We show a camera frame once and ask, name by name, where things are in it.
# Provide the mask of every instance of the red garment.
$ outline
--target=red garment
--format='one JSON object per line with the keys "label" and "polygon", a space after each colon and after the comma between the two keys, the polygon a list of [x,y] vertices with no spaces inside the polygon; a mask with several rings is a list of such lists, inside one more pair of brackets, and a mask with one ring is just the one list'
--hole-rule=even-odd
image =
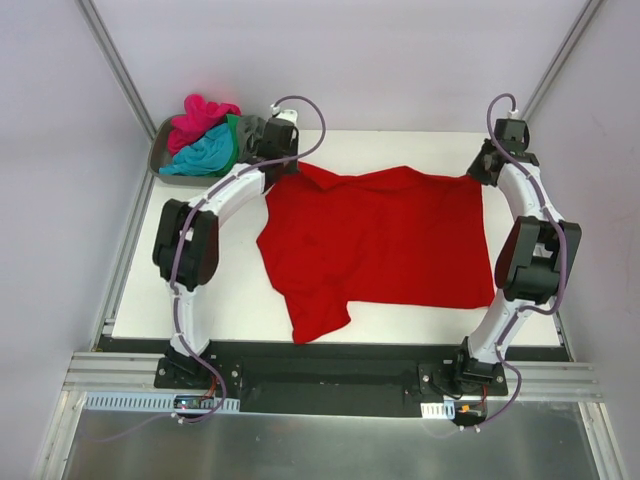
{"label": "red garment", "polygon": [[258,237],[295,343],[348,324],[350,300],[450,308],[491,303],[478,182],[409,167],[362,176],[300,167],[301,174],[282,178],[267,195],[269,221]]}
{"label": "red garment", "polygon": [[171,120],[173,130],[169,132],[167,148],[171,155],[175,155],[181,148],[191,145],[200,139],[207,130],[222,123],[227,113],[242,115],[240,108],[230,103],[217,104],[206,102],[201,95],[192,94],[184,99],[186,115],[180,115]]}

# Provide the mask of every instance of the green cloth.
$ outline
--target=green cloth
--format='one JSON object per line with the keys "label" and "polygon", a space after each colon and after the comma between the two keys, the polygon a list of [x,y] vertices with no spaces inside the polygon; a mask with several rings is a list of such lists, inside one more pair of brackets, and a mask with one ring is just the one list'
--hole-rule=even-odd
{"label": "green cloth", "polygon": [[232,115],[231,113],[227,114],[227,123],[229,124],[229,130],[231,130],[231,139],[233,141],[233,151],[231,152],[229,161],[224,165],[224,167],[222,167],[220,170],[216,170],[213,173],[209,173],[208,175],[206,175],[207,177],[224,177],[236,164],[236,161],[238,160],[238,133],[236,132],[236,130],[238,127],[239,119],[240,117],[238,115]]}

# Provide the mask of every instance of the blue cloth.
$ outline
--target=blue cloth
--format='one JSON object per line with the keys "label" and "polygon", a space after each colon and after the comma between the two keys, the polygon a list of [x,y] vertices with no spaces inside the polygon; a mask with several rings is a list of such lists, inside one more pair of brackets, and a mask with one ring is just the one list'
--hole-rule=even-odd
{"label": "blue cloth", "polygon": [[173,163],[160,167],[162,175],[201,176],[224,167],[233,155],[233,134],[223,123],[212,128],[193,145],[181,149],[173,157]]}

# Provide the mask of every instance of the gray cloth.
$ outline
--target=gray cloth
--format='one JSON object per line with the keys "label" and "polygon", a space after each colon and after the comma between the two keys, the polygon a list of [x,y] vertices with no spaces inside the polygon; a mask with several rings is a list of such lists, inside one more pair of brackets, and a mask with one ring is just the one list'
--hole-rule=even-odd
{"label": "gray cloth", "polygon": [[238,140],[238,163],[242,163],[258,153],[258,145],[264,134],[266,122],[257,115],[246,115],[238,119],[236,138]]}

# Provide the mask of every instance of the white table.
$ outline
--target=white table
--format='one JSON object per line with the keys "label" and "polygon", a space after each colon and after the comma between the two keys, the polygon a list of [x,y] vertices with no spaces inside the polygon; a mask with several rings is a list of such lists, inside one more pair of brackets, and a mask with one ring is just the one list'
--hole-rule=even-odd
{"label": "white table", "polygon": [[[318,132],[301,132],[300,151],[313,145]],[[424,173],[463,175],[484,134],[331,131],[323,146],[305,159],[339,174],[363,174],[398,165]],[[113,337],[168,339],[171,310],[165,282],[151,260],[160,212],[170,198],[187,200],[202,188],[176,187],[155,180],[140,238],[120,303]],[[495,265],[513,220],[496,188],[483,187],[485,235]],[[291,341],[284,298],[269,282],[256,245],[267,221],[264,198],[238,211],[220,231],[220,263],[207,284],[211,338],[242,341]],[[381,344],[458,344],[482,320],[486,308],[458,310],[351,302],[351,323],[316,342]],[[513,345],[557,346],[553,319],[533,314]]]}

